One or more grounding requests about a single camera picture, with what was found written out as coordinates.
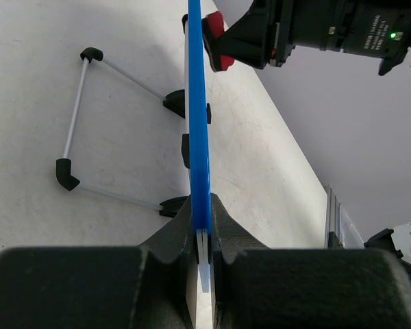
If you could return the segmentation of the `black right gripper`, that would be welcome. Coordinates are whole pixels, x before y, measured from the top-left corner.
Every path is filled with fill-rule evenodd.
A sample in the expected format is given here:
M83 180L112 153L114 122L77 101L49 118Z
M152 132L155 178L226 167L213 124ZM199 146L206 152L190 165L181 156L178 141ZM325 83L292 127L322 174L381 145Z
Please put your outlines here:
M379 58L378 74L401 64L411 49L411 1L256 0L242 23L218 39L221 55L254 69L282 66L292 50L309 47Z

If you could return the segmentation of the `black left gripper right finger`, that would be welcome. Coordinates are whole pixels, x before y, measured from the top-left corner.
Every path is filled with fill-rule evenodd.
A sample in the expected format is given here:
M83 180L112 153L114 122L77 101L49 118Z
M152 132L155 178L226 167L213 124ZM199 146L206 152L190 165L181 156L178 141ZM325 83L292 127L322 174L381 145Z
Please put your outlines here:
M362 249L271 249L213 195L213 326L411 328L411 265L391 236Z

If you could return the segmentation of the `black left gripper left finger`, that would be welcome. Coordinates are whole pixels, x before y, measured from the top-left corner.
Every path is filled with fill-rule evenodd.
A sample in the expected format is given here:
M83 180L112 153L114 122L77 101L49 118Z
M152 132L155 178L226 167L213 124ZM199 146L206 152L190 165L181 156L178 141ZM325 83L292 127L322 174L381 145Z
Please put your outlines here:
M0 253L0 328L193 328L190 198L137 246Z

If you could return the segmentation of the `red bone-shaped eraser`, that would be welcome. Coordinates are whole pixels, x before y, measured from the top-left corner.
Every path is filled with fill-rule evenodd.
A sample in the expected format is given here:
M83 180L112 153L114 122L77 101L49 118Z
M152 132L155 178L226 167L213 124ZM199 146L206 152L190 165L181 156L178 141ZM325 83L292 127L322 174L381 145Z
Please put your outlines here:
M215 72L228 70L234 59L218 52L217 41L225 33L223 15L219 11L208 14L201 20L203 43L211 69Z

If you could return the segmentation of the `blue framed whiteboard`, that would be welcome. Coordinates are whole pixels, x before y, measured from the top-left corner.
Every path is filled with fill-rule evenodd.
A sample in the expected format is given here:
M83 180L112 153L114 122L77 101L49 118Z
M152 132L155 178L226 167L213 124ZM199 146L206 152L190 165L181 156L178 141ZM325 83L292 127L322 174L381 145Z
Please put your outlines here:
M187 2L184 75L189 137L191 223L198 254L197 328L212 328L210 231L212 219L210 152L201 2Z

